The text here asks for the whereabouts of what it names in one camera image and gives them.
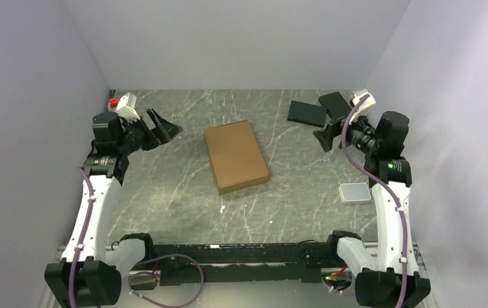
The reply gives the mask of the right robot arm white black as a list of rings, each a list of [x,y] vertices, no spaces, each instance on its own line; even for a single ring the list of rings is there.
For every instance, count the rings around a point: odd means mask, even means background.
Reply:
[[[409,123],[407,116],[388,111],[376,127],[362,115],[347,129],[341,119],[313,133],[324,151],[330,151],[333,139],[340,136],[341,150],[354,146],[365,154],[364,164],[356,167],[369,179],[377,217],[377,254],[366,250],[360,236],[343,231],[333,232],[335,243],[325,250],[328,263],[345,263],[350,270],[361,306],[416,307],[431,291],[429,279],[419,273],[410,231],[412,173],[402,156]]]

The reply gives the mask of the brown cardboard box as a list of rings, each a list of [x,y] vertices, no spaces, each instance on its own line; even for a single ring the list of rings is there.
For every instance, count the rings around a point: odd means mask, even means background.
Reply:
[[[204,139],[219,195],[269,181],[268,168],[248,120],[206,128]]]

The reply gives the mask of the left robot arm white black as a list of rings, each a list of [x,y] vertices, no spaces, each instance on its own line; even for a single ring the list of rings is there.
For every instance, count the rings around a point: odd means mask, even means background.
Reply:
[[[61,307],[114,305],[123,278],[136,265],[151,268],[156,261],[149,234],[123,236],[116,248],[106,249],[109,219],[115,208],[129,156],[169,143],[182,127],[163,119],[154,109],[146,111],[153,128],[134,110],[103,112],[92,118],[92,149],[79,172],[83,192],[72,234],[61,259],[49,263],[44,279]]]

